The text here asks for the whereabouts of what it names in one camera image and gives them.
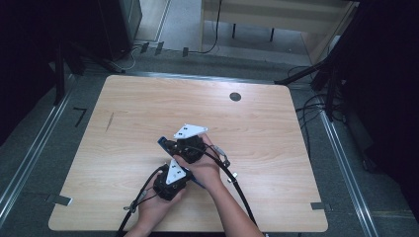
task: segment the forearm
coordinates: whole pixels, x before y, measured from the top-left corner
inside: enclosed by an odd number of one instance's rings
[[[125,237],[147,237],[151,233],[151,228],[144,228],[138,224],[135,224]]]
[[[263,236],[222,181],[216,182],[208,190],[218,210],[226,236]]]

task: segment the black stand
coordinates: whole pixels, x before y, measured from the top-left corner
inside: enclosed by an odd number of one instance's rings
[[[298,72],[297,74],[289,78],[286,78],[281,81],[275,81],[275,84],[288,85],[304,76],[318,71],[313,81],[311,82],[311,88],[315,91],[319,91],[326,85],[327,82],[329,82],[325,112],[330,121],[332,121],[333,98],[335,96],[338,80],[340,79],[339,70],[345,67],[348,58],[350,58],[349,54],[352,51],[351,49],[357,45],[357,28],[361,24],[364,16],[370,9],[371,5],[371,3],[364,2],[360,4],[357,13],[354,16],[354,19],[351,21],[346,31],[343,33],[336,45],[333,47],[333,49],[330,51],[330,53],[326,56],[324,60]]]
[[[65,95],[64,59],[67,62],[67,65],[72,73],[76,75],[83,75],[86,67],[84,66],[84,63],[81,61],[80,55],[89,57],[94,62],[101,65],[103,68],[107,69],[109,72],[121,73],[117,71],[114,66],[104,61],[102,58],[94,55],[83,46],[74,42],[67,42],[64,40],[60,41],[57,44],[57,48],[55,50],[56,94],[55,101],[53,103],[55,106],[58,105],[58,103],[62,100],[62,98]]]
[[[233,34],[231,35],[231,37],[234,39],[235,38],[235,26],[236,24],[233,24]],[[269,41],[273,41],[274,40],[274,32],[275,32],[275,28],[271,29],[271,37],[269,38]]]

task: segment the wooden table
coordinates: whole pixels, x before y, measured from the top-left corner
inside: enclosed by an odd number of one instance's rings
[[[233,92],[240,101],[230,100]],[[184,123],[209,128],[262,231],[327,229],[324,210],[310,205],[321,200],[287,87],[128,76],[107,79],[60,193],[73,203],[56,205],[49,227],[117,230],[123,207],[171,159],[157,140],[172,139]],[[234,186],[222,179],[242,205]],[[222,231],[207,191],[192,182],[187,190],[155,230]]]
[[[216,21],[218,7],[219,0],[202,0],[200,50],[204,21]],[[311,63],[315,64],[333,39],[345,31],[355,9],[354,2],[338,0],[222,0],[219,20],[301,32]]]

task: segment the metal frame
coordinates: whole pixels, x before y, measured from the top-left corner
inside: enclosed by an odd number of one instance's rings
[[[358,218],[361,222],[361,227],[364,230],[364,234],[371,237],[379,236],[370,213],[370,209],[367,206],[367,202],[364,199],[358,182],[352,172],[351,165],[348,162],[348,158],[346,157],[345,150],[340,142],[335,125],[329,120],[325,112],[321,112],[321,119],[327,135],[329,136],[330,143],[338,161],[339,168],[343,175],[352,203],[354,204],[355,211],[357,212]]]
[[[169,12],[169,8],[170,8],[171,3],[172,3],[172,0],[167,0],[167,4],[166,4],[166,7],[164,9],[163,15],[162,15],[162,17],[160,19],[160,24],[158,26],[158,30],[157,30],[157,33],[156,33],[155,38],[153,40],[137,39],[136,38],[136,35],[138,35],[138,32],[137,32],[135,34],[135,37],[134,37],[134,40],[133,40],[133,44],[143,43],[145,41],[157,43],[160,40],[161,32],[163,30],[164,23],[166,22],[167,14]]]
[[[213,81],[223,81],[223,82],[238,82],[238,83],[252,83],[252,84],[268,84],[274,85],[273,81],[265,80],[249,80],[249,79],[238,79],[238,78],[227,78],[227,77],[212,77],[212,76],[198,76],[198,75],[182,75],[182,74],[166,74],[166,73],[153,73],[153,72],[139,72],[139,73],[130,73],[127,76],[141,76],[141,77],[163,77],[163,78],[173,78],[173,79],[191,79],[191,80],[213,80]],[[61,117],[62,112],[64,111],[70,95],[73,91],[73,88],[76,84],[76,79],[73,75],[70,75],[68,78],[69,89],[65,94],[62,101],[51,110],[48,118],[42,126],[41,131],[37,135],[34,143],[32,144],[30,150],[22,161],[18,171],[7,187],[6,191],[0,197],[0,228],[6,220],[7,215],[9,214],[13,204],[19,196],[20,191],[22,190],[26,180],[30,176],[35,164],[38,161],[38,158],[48,141],[49,136],[51,135],[53,129],[55,128],[56,123]],[[298,84],[291,89],[305,89],[309,85]],[[323,121],[324,127],[326,129],[327,135],[330,139],[333,151],[336,155],[341,173],[345,180],[348,192],[354,204],[355,211],[358,214],[360,219],[361,226],[364,230],[366,236],[378,236],[378,232],[374,221],[372,219],[370,210],[367,206],[367,203],[362,195],[360,187],[356,181],[354,173],[352,172],[351,166],[346,157],[345,151],[340,142],[339,136],[335,129],[334,123],[331,122],[325,112],[321,112],[321,119]]]
[[[46,119],[40,132],[38,133],[37,137],[32,143],[31,148],[29,149],[21,165],[16,171],[13,179],[9,183],[5,192],[0,197],[0,228],[3,226],[7,218],[7,215],[12,209],[23,186],[25,185],[25,182],[27,181],[32,170],[34,169],[35,164],[37,163],[38,158],[42,153],[43,147],[45,146],[46,142],[49,139],[49,136],[55,128],[56,123],[61,117],[61,114],[67,105],[71,91],[74,88],[74,84],[76,84],[75,81],[75,78],[72,75],[70,75],[68,78],[68,92],[65,94],[61,102],[52,108],[48,118]]]

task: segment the hand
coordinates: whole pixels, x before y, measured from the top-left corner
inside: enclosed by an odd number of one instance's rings
[[[156,192],[152,187],[157,175],[159,174],[156,174],[146,187],[146,190],[148,191],[146,196],[142,199],[145,200],[145,202],[138,206],[138,221],[126,234],[126,237],[148,236],[154,227],[163,220],[170,208],[179,202],[185,194],[186,190],[182,189],[171,201],[160,198],[159,196],[154,197]]]
[[[206,145],[212,146],[212,142],[206,134],[201,135],[201,138]],[[207,153],[213,157],[217,157],[211,149],[207,149]],[[221,181],[218,165],[207,155],[204,155],[200,160],[193,164],[189,164],[178,155],[175,155],[173,158],[175,158],[180,166],[189,169],[198,182],[206,187],[206,189],[210,188],[210,186],[215,183],[218,183],[217,181]]]

